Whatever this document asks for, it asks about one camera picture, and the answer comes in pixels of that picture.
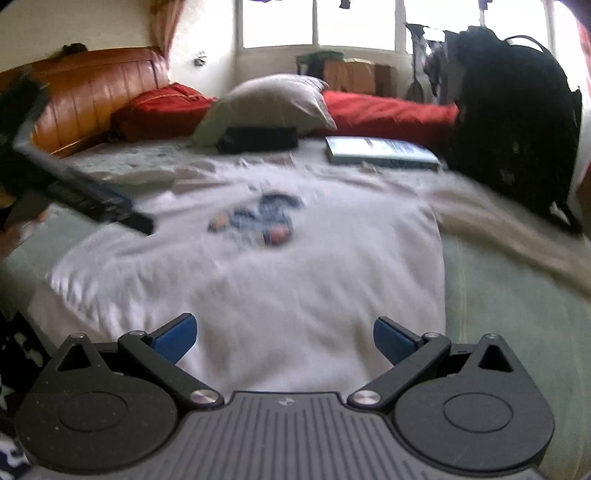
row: window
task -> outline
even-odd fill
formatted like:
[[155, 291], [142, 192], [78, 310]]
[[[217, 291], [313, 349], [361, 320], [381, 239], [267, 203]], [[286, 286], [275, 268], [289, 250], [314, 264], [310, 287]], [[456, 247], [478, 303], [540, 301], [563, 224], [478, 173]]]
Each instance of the window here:
[[[470, 25], [480, 25], [480, 11], [475, 0], [405, 0], [404, 5], [408, 23], [430, 27], [425, 31], [428, 40], [443, 41], [444, 30], [461, 32]], [[413, 42], [408, 29], [406, 36], [406, 52], [412, 53]]]
[[312, 44], [313, 0], [239, 1], [244, 48]]
[[[242, 10], [239, 25], [243, 48], [309, 45], [412, 53], [405, 19], [403, 15], [395, 16], [396, 4], [404, 5], [408, 23], [430, 27], [425, 31], [428, 40], [443, 41], [444, 30], [459, 32], [479, 25], [481, 13], [476, 0], [350, 0], [350, 9], [339, 8], [340, 0], [236, 1]], [[552, 10], [554, 45], [548, 38], [547, 18], [551, 18], [548, 13]], [[552, 5], [550, 0], [493, 0], [483, 19], [501, 39], [528, 35], [554, 49], [571, 88], [588, 91], [577, 21], [560, 1]], [[395, 44], [397, 34], [400, 45]], [[516, 43], [531, 45], [527, 40]]]
[[270, 0], [242, 2], [244, 48], [318, 45], [394, 50], [396, 0]]
[[[548, 26], [541, 0], [494, 0], [485, 11], [485, 24], [501, 40], [527, 35], [548, 47]], [[531, 46], [531, 42], [519, 41]]]
[[354, 0], [347, 10], [338, 0], [317, 3], [320, 45], [394, 50], [395, 0]]

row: metal screw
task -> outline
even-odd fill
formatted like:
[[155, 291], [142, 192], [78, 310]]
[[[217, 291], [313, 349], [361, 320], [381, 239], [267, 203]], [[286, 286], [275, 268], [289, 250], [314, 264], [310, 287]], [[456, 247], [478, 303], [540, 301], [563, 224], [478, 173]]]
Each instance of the metal screw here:
[[382, 397], [373, 390], [359, 390], [353, 394], [353, 401], [357, 405], [376, 405]]
[[197, 405], [211, 405], [220, 399], [220, 394], [213, 390], [195, 390], [189, 398]]

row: wooden headboard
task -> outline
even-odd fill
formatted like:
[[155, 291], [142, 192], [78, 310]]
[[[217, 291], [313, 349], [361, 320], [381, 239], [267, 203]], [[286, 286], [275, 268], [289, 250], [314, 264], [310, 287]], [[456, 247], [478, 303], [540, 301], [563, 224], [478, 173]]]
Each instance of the wooden headboard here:
[[[155, 48], [112, 48], [29, 64], [48, 83], [51, 102], [32, 141], [61, 158], [106, 139], [111, 114], [140, 93], [168, 85], [167, 65]], [[0, 91], [19, 69], [0, 73]]]

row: backpack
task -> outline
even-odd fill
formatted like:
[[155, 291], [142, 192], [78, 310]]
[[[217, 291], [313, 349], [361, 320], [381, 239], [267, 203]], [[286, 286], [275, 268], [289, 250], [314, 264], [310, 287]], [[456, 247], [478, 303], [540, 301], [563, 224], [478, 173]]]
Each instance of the backpack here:
[[[542, 51], [512, 45], [513, 38]], [[571, 92], [558, 61], [531, 37], [502, 41], [489, 29], [470, 27], [457, 36], [457, 60], [465, 73], [449, 168], [581, 233], [566, 203], [579, 145], [580, 90]]]

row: white pillow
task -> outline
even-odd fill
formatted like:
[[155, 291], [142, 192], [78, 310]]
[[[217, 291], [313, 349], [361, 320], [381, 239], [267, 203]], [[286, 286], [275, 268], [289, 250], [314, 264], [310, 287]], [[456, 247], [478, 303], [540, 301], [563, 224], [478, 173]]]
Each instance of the white pillow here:
[[212, 147], [228, 127], [290, 127], [300, 136], [318, 129], [336, 130], [322, 97], [328, 87], [320, 79], [294, 74], [244, 82], [212, 105], [193, 142]]

